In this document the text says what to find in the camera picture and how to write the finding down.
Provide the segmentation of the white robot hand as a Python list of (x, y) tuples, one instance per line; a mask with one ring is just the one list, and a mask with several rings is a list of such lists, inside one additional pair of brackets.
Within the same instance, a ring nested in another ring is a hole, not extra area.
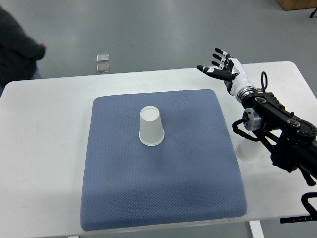
[(219, 69), (203, 65), (197, 65), (196, 68), (207, 76), (220, 80), (226, 79), (225, 71), (237, 74), (231, 81), (232, 85), (227, 85), (227, 91), (230, 95), (241, 95), (242, 91), (256, 91), (255, 86), (249, 81), (248, 75), (238, 59), (233, 58), (231, 54), (219, 48), (215, 48), (215, 52), (212, 56), (217, 61), (212, 60), (211, 63)]

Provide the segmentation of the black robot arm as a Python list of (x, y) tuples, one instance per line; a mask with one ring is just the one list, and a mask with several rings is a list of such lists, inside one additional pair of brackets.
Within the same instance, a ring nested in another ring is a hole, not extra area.
[(309, 186), (317, 183), (317, 128), (286, 111), (275, 95), (268, 92), (267, 73), (261, 73), (261, 87), (256, 88), (237, 58), (216, 48), (212, 66), (196, 68), (209, 77), (224, 81), (227, 92), (243, 106), (241, 119), (233, 131), (254, 142), (261, 142), (270, 152), (272, 164), (287, 172), (299, 169)]

